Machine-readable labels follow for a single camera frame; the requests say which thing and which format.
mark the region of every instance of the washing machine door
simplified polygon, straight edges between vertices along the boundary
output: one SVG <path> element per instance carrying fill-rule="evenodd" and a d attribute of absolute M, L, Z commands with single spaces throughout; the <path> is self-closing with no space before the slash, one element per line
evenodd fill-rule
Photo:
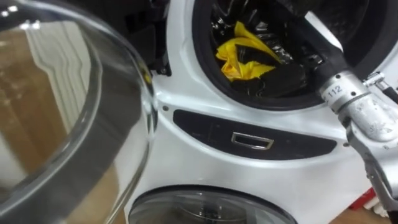
<path fill-rule="evenodd" d="M 151 78 L 106 24 L 49 2 L 0 2 L 0 223 L 112 223 L 146 164 Z"/>
<path fill-rule="evenodd" d="M 138 198 L 130 224 L 294 224 L 287 212 L 251 195 L 213 187 L 166 187 Z"/>

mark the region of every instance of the red object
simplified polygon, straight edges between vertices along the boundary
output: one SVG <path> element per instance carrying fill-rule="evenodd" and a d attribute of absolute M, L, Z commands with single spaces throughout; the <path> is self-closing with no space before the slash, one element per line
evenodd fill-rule
<path fill-rule="evenodd" d="M 362 208 L 366 203 L 368 203 L 370 200 L 372 200 L 375 196 L 376 196 L 376 193 L 374 193 L 374 190 L 369 189 L 364 195 L 362 195 L 351 206 L 349 206 L 349 209 L 357 210 L 359 208 Z"/>

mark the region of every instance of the yellow cloth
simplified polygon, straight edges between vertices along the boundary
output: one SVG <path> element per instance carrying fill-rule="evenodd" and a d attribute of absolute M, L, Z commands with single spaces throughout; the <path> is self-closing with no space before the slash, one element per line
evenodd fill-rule
<path fill-rule="evenodd" d="M 247 31 L 243 23 L 236 23 L 234 33 L 235 38 L 219 46 L 217 49 L 218 52 L 216 54 L 218 59 L 225 61 L 221 71 L 230 81 L 235 79 L 250 80 L 252 78 L 260 77 L 262 74 L 275 68 L 273 66 L 263 65 L 255 61 L 248 62 L 246 64 L 239 62 L 236 55 L 236 45 L 259 49 L 268 53 L 278 62 L 280 62 L 279 57 L 276 56 L 276 54 L 254 34 Z"/>

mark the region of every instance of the open washer door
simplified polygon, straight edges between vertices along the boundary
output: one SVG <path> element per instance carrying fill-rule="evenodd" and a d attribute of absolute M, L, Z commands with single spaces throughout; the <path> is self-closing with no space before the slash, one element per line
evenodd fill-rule
<path fill-rule="evenodd" d="M 152 95 L 140 56 L 102 21 L 2 0 L 0 223 L 114 223 L 146 164 Z"/>

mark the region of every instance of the black fabric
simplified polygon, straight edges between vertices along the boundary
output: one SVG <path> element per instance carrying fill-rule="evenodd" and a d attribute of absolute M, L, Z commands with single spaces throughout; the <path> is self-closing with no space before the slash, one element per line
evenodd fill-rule
<path fill-rule="evenodd" d="M 270 65 L 278 67 L 280 63 L 271 55 L 262 50 L 255 49 L 252 47 L 246 47 L 242 45 L 236 45 L 236 54 L 238 61 L 246 64 L 248 62 L 258 62 L 263 65 Z"/>
<path fill-rule="evenodd" d="M 388 216 L 390 217 L 391 224 L 398 224 L 398 212 L 388 212 Z"/>
<path fill-rule="evenodd" d="M 234 80 L 234 90 L 248 96 L 275 98 L 288 95 L 307 84 L 305 70 L 299 64 L 280 65 L 251 80 Z"/>

